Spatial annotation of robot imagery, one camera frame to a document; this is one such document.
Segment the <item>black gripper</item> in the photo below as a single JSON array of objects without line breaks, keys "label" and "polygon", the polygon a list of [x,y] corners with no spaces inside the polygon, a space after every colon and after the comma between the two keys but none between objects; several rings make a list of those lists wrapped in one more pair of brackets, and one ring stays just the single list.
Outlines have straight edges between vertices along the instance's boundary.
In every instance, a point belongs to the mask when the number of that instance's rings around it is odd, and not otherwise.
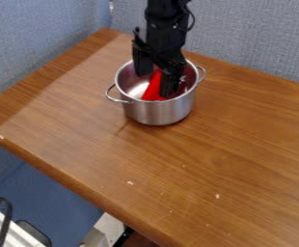
[{"label": "black gripper", "polygon": [[194,28],[195,16],[189,8],[193,0],[147,0],[145,10],[146,35],[135,27],[133,40],[133,62],[138,76],[163,70],[161,97],[178,91],[179,81],[187,68],[182,54],[187,33]]}]

